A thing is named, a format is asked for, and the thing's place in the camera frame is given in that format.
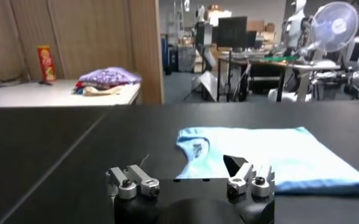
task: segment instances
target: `red snack can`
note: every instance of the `red snack can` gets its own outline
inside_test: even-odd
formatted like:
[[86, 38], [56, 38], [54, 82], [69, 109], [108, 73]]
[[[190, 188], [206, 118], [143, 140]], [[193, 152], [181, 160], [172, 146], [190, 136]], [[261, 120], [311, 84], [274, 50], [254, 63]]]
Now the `red snack can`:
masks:
[[38, 50], [38, 56], [40, 58], [43, 80], [45, 82], [56, 81], [55, 66], [53, 63], [50, 47], [39, 46], [37, 47], [37, 50]]

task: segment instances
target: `wall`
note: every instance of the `wall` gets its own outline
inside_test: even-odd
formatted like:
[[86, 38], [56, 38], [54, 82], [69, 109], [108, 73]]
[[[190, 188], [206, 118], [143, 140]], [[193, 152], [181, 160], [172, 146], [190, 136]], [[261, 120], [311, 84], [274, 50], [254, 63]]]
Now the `wall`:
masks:
[[13, 7], [16, 25], [21, 35], [21, 44], [29, 68], [30, 77], [42, 79], [37, 46], [49, 45], [54, 59], [55, 74], [64, 78], [55, 35], [51, 23], [47, 0], [10, 0]]
[[[167, 32], [168, 16], [174, 10], [173, 4], [173, 0], [160, 0], [159, 2], [161, 33]], [[191, 10], [185, 12], [184, 15], [185, 26], [194, 26], [198, 4], [203, 4], [206, 8], [211, 4], [219, 4], [224, 10], [230, 10], [232, 16], [247, 16], [249, 20], [264, 20], [265, 23], [274, 23], [277, 37], [279, 37], [286, 0], [190, 0]]]
[[[294, 7], [291, 6], [293, 1], [294, 0], [286, 0], [284, 19], [288, 19], [294, 13]], [[330, 2], [333, 2], [333, 0], [307, 0], [304, 12], [306, 15], [315, 15], [320, 6], [326, 5]], [[352, 3], [357, 9], [359, 9], [359, 0], [348, 0], [346, 2]]]
[[25, 71], [7, 1], [0, 1], [0, 79], [12, 79]]
[[164, 102], [162, 47], [158, 23], [158, 0], [126, 0], [132, 12], [130, 26], [132, 33], [133, 63], [143, 77], [144, 103]]

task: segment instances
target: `folded shirt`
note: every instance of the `folded shirt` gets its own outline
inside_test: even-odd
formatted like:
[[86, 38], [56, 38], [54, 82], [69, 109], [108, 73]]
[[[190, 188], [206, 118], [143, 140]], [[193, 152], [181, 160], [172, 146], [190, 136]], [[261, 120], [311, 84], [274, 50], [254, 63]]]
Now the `folded shirt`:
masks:
[[278, 194], [359, 194], [359, 172], [305, 128], [186, 128], [177, 145], [188, 164], [177, 178], [227, 178], [223, 155], [271, 165]]
[[125, 70], [124, 68], [109, 67], [82, 75], [79, 78], [79, 81], [105, 85], [120, 85], [140, 83], [141, 77]]

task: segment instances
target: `floor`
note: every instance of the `floor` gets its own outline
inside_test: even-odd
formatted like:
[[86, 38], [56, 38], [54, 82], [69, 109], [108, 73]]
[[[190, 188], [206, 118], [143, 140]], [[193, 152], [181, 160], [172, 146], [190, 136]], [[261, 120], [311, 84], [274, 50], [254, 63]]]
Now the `floor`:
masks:
[[[200, 93], [193, 93], [186, 100], [183, 99], [191, 91], [192, 79], [199, 75], [200, 74], [188, 72], [173, 72], [171, 75], [165, 75], [163, 77], [165, 85], [165, 104], [213, 102], [212, 100], [202, 99]], [[233, 83], [235, 82], [237, 83], [235, 76], [233, 76]], [[335, 100], [349, 99], [350, 97], [343, 93], [343, 88], [337, 92], [335, 97]], [[225, 102], [226, 98], [222, 96], [220, 101]], [[267, 95], [251, 94], [248, 96], [247, 102], [268, 102], [268, 98]]]

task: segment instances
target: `table surface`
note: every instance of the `table surface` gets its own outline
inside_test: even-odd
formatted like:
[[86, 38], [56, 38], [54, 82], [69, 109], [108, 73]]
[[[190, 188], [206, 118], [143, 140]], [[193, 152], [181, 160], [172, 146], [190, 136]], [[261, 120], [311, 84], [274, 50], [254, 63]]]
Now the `table surface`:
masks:
[[[37, 164], [46, 161], [45, 166], [48, 166], [61, 151], [67, 151], [77, 135], [92, 123], [96, 124], [97, 117], [103, 117], [6, 223], [112, 223], [104, 172], [114, 166], [139, 164], [149, 155], [143, 169], [150, 176], [174, 178], [186, 164], [184, 154], [175, 146], [178, 131], [186, 127], [305, 127], [359, 170], [359, 102], [118, 106], [95, 110], [0, 109], [0, 121], [5, 119], [0, 127], [13, 128], [12, 137], [7, 135], [7, 138], [0, 130], [0, 184], [4, 184], [0, 185], [0, 204], [9, 208], [11, 201], [21, 196], [20, 191], [7, 192], [7, 187], [26, 188], [44, 170], [44, 166], [37, 167]], [[41, 119], [31, 118], [34, 113], [40, 113]], [[73, 117], [70, 115], [73, 113], [80, 115]], [[6, 126], [18, 116], [33, 119], [21, 132], [15, 127], [19, 123]], [[84, 116], [88, 116], [87, 121], [78, 120]], [[73, 121], [50, 122], [55, 117], [73, 117]], [[35, 133], [32, 129], [38, 128], [44, 120], [48, 121], [48, 130]], [[58, 134], [59, 127], [67, 128], [62, 131], [65, 134]], [[49, 143], [45, 137], [54, 142]], [[7, 170], [1, 168], [3, 165], [11, 173], [17, 173], [12, 182], [7, 179]], [[34, 175], [20, 178], [26, 171]], [[359, 223], [359, 198], [278, 195], [275, 220], [292, 224]]]
[[125, 86], [120, 94], [84, 97], [72, 94], [77, 80], [58, 80], [52, 86], [25, 83], [0, 88], [0, 107], [78, 107], [131, 104], [140, 84]]
[[[227, 57], [219, 57], [220, 60], [224, 62], [229, 62], [229, 58]], [[301, 65], [301, 64], [294, 64], [294, 63], [285, 63], [285, 62], [277, 62], [277, 61], [266, 61], [262, 59], [231, 59], [232, 63], [236, 63], [238, 65], [247, 65], [248, 61], [250, 61], [252, 64], [263, 64], [263, 65], [274, 65], [278, 67], [288, 67], [288, 68], [295, 68], [295, 69], [301, 69], [304, 71], [313, 71], [313, 70], [335, 70], [340, 69], [340, 65], [336, 66], [313, 66], [313, 65]]]

